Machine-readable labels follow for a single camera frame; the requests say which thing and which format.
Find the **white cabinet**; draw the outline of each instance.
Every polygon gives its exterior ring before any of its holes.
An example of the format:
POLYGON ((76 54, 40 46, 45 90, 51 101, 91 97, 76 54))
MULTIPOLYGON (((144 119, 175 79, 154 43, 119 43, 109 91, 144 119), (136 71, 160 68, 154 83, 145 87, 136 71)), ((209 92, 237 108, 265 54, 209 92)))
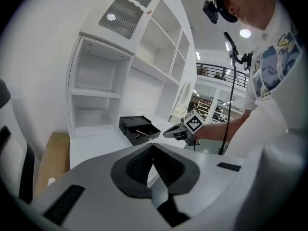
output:
POLYGON ((71 137, 115 132, 132 56, 85 36, 73 54, 67 90, 71 137))
POLYGON ((163 0, 101 0, 83 24, 68 66, 71 138, 117 132, 120 116, 167 120, 189 46, 163 0))

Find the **white wall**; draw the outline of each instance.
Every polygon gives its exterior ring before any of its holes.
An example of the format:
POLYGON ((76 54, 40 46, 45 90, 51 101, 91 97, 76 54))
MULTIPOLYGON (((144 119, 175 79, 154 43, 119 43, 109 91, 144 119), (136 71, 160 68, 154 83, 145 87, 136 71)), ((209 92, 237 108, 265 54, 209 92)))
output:
MULTIPOLYGON (((0 78, 11 94, 17 121, 40 159, 53 131, 67 131, 65 77, 83 21, 98 0, 26 0, 14 14, 0 43, 0 78)), ((193 42, 180 0, 166 0, 193 42)), ((191 44, 181 80, 195 85, 191 44)))

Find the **white t-shirt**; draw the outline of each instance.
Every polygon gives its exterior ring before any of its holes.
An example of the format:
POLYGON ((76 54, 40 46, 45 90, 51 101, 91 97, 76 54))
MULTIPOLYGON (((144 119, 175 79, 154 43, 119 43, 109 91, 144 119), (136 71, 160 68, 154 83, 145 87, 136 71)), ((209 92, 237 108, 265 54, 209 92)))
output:
POLYGON ((225 155, 245 158, 252 148, 265 145, 289 128, 303 126, 301 119, 306 114, 297 114, 296 108, 305 101, 295 96, 304 95, 297 85, 307 88, 303 76, 307 63, 304 44, 287 11, 277 1, 253 54, 244 102, 244 109, 252 112, 230 141, 225 155))

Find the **camera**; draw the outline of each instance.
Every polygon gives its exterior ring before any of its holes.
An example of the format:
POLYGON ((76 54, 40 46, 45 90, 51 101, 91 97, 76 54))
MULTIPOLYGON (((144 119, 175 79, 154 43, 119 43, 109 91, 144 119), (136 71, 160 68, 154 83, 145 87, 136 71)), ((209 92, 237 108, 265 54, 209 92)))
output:
POLYGON ((212 1, 205 1, 203 5, 203 12, 207 15, 213 24, 218 22, 218 9, 212 1))

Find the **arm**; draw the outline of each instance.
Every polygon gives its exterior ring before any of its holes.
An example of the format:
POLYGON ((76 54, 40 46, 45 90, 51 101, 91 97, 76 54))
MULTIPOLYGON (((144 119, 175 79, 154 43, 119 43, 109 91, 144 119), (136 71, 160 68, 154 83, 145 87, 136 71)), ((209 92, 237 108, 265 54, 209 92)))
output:
MULTIPOLYGON (((230 141, 235 135, 236 131, 241 127, 241 125, 248 119, 250 116, 251 110, 245 110, 243 115, 238 118, 230 121, 227 140, 230 141)), ((196 139, 207 139, 214 141, 223 141, 223 137, 225 136, 227 128, 227 122, 220 124, 207 124, 204 125, 201 129, 199 129, 195 136, 196 139)))

